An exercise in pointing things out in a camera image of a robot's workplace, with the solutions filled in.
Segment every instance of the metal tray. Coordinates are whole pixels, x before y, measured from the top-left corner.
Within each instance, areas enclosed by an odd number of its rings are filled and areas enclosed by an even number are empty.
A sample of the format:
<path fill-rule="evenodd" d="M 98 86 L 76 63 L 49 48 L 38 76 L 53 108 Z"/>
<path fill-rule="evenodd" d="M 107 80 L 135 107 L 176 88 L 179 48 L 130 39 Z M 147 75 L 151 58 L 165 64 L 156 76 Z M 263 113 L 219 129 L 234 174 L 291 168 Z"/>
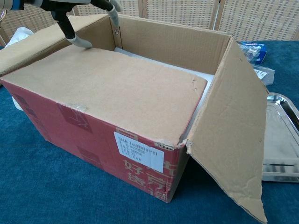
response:
<path fill-rule="evenodd" d="M 263 181 L 299 182 L 299 112 L 287 97 L 270 93 Z"/>

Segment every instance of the open cardboard box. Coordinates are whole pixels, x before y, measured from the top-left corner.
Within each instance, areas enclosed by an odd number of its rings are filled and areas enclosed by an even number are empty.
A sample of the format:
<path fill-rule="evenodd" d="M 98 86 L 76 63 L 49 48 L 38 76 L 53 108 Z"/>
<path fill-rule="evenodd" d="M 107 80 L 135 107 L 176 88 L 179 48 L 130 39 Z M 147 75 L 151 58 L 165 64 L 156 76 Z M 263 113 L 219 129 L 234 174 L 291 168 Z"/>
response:
<path fill-rule="evenodd" d="M 127 16 L 120 18 L 120 32 L 106 15 L 70 20 L 98 49 L 67 47 L 54 25 L 0 52 L 6 74 L 1 81 L 41 135 L 165 202 L 191 155 L 229 197 L 265 223 L 268 92 L 233 37 Z M 214 75 L 185 137 L 203 79 L 122 56 L 112 52 L 115 47 Z M 126 154 L 130 145 L 141 157 Z"/>

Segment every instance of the woven panel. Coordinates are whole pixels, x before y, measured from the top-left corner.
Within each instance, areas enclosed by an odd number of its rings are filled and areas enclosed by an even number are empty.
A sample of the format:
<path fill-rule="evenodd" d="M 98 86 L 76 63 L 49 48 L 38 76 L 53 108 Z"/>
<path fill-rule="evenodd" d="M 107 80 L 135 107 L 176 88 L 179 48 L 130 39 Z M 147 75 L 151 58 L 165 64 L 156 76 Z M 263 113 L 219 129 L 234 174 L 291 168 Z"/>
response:
<path fill-rule="evenodd" d="M 120 14 L 138 16 L 138 0 L 120 0 L 120 5 L 123 11 Z M 104 14 L 104 10 L 99 9 L 91 4 L 77 6 L 79 15 L 93 15 L 93 14 Z"/>
<path fill-rule="evenodd" d="M 2 28 L 9 37 L 13 36 L 17 28 L 26 27 L 33 32 L 56 23 L 50 12 L 46 12 L 41 8 L 25 4 L 24 11 L 8 11 L 6 17 L 2 21 Z"/>
<path fill-rule="evenodd" d="M 298 28 L 298 0 L 226 0 L 219 25 L 244 41 L 291 40 Z"/>
<path fill-rule="evenodd" d="M 148 0 L 148 18 L 209 28 L 214 0 Z"/>

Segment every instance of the blue table surface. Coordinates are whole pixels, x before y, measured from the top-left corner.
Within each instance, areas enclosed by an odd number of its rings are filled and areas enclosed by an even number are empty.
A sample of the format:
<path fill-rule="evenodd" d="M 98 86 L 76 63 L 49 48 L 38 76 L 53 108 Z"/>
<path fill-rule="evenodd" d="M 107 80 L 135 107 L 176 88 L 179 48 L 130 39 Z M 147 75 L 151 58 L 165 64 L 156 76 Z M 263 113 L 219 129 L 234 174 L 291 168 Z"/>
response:
<path fill-rule="evenodd" d="M 262 41 L 269 91 L 299 108 L 299 42 Z M 190 159 L 171 203 L 164 203 L 46 142 L 0 88 L 0 224 L 181 224 L 257 221 Z M 263 182 L 270 224 L 299 223 L 299 185 Z"/>

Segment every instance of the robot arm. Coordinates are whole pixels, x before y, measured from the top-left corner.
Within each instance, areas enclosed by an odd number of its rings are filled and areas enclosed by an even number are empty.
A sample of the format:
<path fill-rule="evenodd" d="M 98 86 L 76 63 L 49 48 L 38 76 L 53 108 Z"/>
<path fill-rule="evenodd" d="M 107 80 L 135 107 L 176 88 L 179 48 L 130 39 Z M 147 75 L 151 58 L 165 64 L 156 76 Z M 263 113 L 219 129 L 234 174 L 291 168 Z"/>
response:
<path fill-rule="evenodd" d="M 92 44 L 86 40 L 80 39 L 76 35 L 66 16 L 67 12 L 70 12 L 76 5 L 91 3 L 92 5 L 105 10 L 113 24 L 117 28 L 119 27 L 117 12 L 121 11 L 121 6 L 117 0 L 0 0 L 0 9 L 24 10 L 25 3 L 42 8 L 45 11 L 50 11 L 53 19 L 57 21 L 59 27 L 63 31 L 65 38 L 78 47 L 91 48 Z"/>

